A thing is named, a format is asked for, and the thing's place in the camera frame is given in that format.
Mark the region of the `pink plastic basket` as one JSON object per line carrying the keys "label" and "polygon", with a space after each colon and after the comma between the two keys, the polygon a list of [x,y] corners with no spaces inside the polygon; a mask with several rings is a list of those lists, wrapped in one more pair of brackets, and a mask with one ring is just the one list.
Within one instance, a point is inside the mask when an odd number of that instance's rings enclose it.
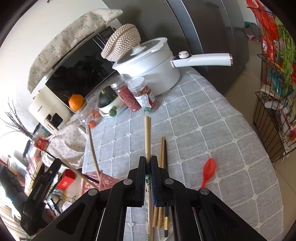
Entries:
{"label": "pink plastic basket", "polygon": [[117,182],[118,179],[102,173],[100,177],[97,176],[96,171],[88,172],[85,174],[86,179],[82,179],[82,194],[91,188],[96,188],[99,191],[111,189]]}

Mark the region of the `disposable chopsticks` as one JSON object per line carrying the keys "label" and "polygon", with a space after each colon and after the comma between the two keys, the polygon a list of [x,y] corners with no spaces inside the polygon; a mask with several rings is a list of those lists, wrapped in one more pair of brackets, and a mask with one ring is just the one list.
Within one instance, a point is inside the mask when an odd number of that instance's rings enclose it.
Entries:
{"label": "disposable chopsticks", "polygon": [[145,146],[145,202],[146,202],[146,240],[154,240],[153,213],[154,205],[152,200],[152,178],[151,178],[151,108],[144,108],[144,146]]}

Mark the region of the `red gift box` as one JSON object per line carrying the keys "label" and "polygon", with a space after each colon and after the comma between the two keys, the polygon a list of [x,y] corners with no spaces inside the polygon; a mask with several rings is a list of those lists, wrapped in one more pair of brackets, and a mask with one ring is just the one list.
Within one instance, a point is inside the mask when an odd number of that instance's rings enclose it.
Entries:
{"label": "red gift box", "polygon": [[75,179],[76,174],[72,170],[66,169],[58,181],[57,188],[66,190],[75,181]]}

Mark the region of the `red plastic spoon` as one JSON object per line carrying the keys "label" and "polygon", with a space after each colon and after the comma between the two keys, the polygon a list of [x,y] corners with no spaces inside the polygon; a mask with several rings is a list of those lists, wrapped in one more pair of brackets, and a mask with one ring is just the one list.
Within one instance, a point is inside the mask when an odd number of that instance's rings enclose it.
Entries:
{"label": "red plastic spoon", "polygon": [[206,183],[212,176],[215,174],[216,171],[216,161],[214,158],[210,158],[206,161],[203,167],[203,181],[200,188],[204,188]]}

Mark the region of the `red tea tin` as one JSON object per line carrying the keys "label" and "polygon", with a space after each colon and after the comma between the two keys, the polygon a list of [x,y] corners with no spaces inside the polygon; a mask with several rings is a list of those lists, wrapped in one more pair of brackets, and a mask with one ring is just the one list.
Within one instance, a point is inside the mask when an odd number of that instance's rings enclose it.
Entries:
{"label": "red tea tin", "polygon": [[49,142],[39,136],[37,136],[36,139],[34,140],[34,146],[41,151],[46,150],[48,145],[49,145]]}

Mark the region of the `grey checked tablecloth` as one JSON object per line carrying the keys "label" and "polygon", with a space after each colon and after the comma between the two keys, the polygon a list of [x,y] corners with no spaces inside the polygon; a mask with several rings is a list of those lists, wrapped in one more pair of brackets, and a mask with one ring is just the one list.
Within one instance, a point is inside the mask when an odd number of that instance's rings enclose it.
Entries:
{"label": "grey checked tablecloth", "polygon": [[[283,204],[275,171],[244,116],[196,70],[182,68],[177,84],[158,98],[152,112],[152,154],[161,138],[168,148],[169,175],[198,189],[204,163],[214,158],[216,172],[207,187],[266,240],[281,240]],[[126,109],[92,131],[98,166],[116,179],[127,177],[144,155],[144,113]],[[85,148],[83,172],[95,171]]]}

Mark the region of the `glass jar with tangerines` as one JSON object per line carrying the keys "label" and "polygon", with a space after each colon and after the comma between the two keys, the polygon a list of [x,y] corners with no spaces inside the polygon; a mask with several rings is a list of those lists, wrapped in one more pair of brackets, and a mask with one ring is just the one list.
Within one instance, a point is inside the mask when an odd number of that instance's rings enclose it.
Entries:
{"label": "glass jar with tangerines", "polygon": [[88,121],[95,120],[92,112],[97,112],[98,107],[96,102],[85,101],[82,107],[77,111],[78,119],[84,127],[87,127]]}

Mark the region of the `cream air fryer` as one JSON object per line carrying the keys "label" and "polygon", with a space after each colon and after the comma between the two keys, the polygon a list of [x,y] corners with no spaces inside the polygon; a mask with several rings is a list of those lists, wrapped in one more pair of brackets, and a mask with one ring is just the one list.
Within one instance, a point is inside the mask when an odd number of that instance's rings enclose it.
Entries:
{"label": "cream air fryer", "polygon": [[69,108],[59,99],[41,93],[33,99],[29,112],[51,134],[56,134],[72,116]]}

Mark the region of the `green lime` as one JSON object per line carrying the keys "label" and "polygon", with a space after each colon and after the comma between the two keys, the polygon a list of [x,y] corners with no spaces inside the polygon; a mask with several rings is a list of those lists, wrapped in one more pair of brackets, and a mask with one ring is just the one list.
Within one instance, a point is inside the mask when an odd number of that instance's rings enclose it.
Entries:
{"label": "green lime", "polygon": [[111,108],[108,114],[110,117],[116,116],[117,115],[116,107],[114,106],[113,108]]}

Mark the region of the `large orange fruit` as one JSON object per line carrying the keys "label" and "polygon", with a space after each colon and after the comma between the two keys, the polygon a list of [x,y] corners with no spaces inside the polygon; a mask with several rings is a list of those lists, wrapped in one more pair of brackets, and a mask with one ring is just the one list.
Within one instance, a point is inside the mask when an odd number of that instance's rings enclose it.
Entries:
{"label": "large orange fruit", "polygon": [[80,94],[73,94],[69,98],[68,103],[72,111],[78,111],[84,103],[84,97]]}

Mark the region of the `dark green pumpkin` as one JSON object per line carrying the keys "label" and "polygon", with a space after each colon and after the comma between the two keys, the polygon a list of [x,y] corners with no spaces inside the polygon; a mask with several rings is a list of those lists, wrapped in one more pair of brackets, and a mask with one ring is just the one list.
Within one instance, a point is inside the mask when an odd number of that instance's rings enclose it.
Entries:
{"label": "dark green pumpkin", "polygon": [[117,98],[116,92],[110,87],[102,89],[98,99],[98,107],[104,108]]}

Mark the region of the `short jar of red berries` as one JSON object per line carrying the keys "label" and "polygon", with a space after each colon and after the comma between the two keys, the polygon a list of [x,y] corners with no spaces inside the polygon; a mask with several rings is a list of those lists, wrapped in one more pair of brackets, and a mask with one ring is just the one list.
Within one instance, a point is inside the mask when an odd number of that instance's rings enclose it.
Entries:
{"label": "short jar of red berries", "polygon": [[127,87],[142,108],[157,109],[159,107],[158,101],[144,77],[128,80]]}

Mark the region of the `tall jar of red berries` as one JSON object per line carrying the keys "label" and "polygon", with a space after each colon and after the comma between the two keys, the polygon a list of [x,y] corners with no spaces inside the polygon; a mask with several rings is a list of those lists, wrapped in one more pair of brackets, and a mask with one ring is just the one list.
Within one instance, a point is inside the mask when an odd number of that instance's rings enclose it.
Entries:
{"label": "tall jar of red berries", "polygon": [[110,86],[120,99],[125,103],[125,105],[131,111],[138,111],[141,109],[140,104],[137,102],[133,94],[130,92],[127,84],[124,81],[118,80]]}

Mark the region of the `black microwave oven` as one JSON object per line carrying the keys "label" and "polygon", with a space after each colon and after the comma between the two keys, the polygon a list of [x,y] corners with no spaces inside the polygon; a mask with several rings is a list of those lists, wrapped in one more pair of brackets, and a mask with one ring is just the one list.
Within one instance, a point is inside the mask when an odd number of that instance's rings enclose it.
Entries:
{"label": "black microwave oven", "polygon": [[69,108],[74,94],[88,97],[96,87],[111,76],[113,63],[102,58],[101,52],[115,32],[109,26],[93,33],[76,45],[45,75],[45,85]]}

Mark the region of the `floral microwave cover cloth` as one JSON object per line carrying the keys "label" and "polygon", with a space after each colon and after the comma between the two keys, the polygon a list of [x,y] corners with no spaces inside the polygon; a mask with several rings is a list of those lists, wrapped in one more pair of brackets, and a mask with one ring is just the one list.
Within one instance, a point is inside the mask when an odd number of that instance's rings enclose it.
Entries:
{"label": "floral microwave cover cloth", "polygon": [[80,16],[57,34],[38,54],[30,68],[29,92],[32,93],[45,74],[76,45],[122,14],[121,9],[94,9]]}

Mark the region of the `woven rattan basket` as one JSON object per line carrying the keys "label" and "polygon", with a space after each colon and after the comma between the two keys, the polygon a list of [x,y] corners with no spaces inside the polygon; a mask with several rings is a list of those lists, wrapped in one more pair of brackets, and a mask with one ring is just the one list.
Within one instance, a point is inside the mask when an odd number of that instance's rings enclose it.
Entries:
{"label": "woven rattan basket", "polygon": [[135,25],[122,25],[108,39],[101,56],[108,61],[117,62],[140,42],[140,34]]}

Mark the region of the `grey refrigerator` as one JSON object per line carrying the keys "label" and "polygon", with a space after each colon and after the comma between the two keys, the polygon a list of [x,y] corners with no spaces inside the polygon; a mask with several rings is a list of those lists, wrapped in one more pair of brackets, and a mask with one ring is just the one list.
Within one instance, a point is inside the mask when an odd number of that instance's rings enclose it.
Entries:
{"label": "grey refrigerator", "polygon": [[221,94],[225,94],[249,60],[243,15],[237,1],[105,1],[121,9],[121,24],[134,24],[143,42],[166,37],[174,55],[230,53],[232,67],[196,67]]}

